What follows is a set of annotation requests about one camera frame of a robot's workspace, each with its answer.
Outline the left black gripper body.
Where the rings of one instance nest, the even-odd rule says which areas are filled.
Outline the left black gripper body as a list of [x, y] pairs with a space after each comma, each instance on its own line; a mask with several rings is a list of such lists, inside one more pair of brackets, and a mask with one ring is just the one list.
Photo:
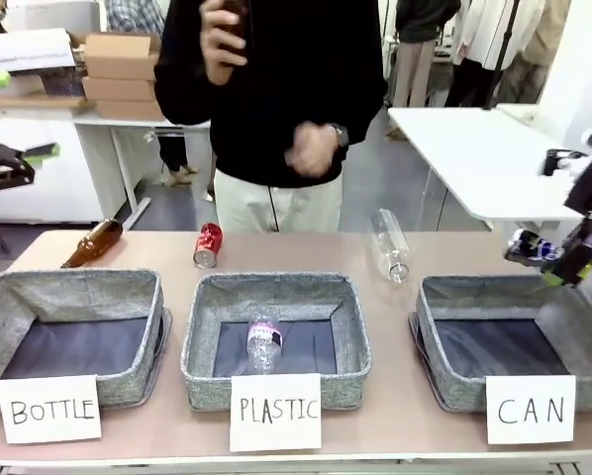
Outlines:
[[35, 170], [25, 160], [20, 150], [0, 143], [0, 187], [31, 185], [35, 181]]

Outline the person's right hand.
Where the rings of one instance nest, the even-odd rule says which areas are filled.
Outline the person's right hand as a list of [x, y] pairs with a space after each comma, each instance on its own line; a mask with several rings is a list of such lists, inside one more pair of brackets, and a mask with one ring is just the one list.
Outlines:
[[200, 47], [211, 83], [228, 83], [236, 68], [247, 65], [246, 1], [204, 1], [200, 6]]

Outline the person's left hand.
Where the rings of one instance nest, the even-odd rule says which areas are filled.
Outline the person's left hand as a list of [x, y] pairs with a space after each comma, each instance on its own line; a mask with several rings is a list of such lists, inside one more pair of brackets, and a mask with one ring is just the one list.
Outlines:
[[339, 139], [334, 127], [307, 122], [295, 129], [293, 145], [286, 151], [285, 158], [287, 164], [300, 175], [320, 177], [331, 167], [338, 147]]

